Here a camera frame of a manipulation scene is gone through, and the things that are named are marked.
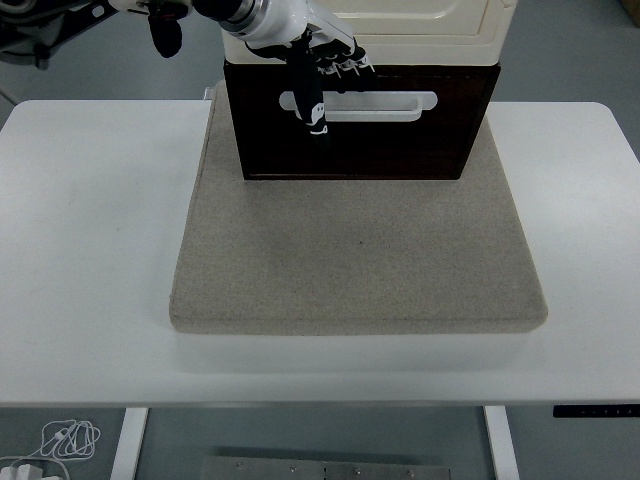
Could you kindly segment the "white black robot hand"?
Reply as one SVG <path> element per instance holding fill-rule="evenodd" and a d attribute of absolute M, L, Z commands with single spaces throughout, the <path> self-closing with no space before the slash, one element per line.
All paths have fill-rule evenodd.
<path fill-rule="evenodd" d="M 375 71 L 352 28 L 313 1 L 268 1 L 262 22 L 251 24 L 244 42 L 263 58 L 278 58 L 287 66 L 291 91 L 301 121 L 314 143 L 326 151 L 330 136 L 325 117 L 322 81 L 343 91 L 370 87 Z"/>

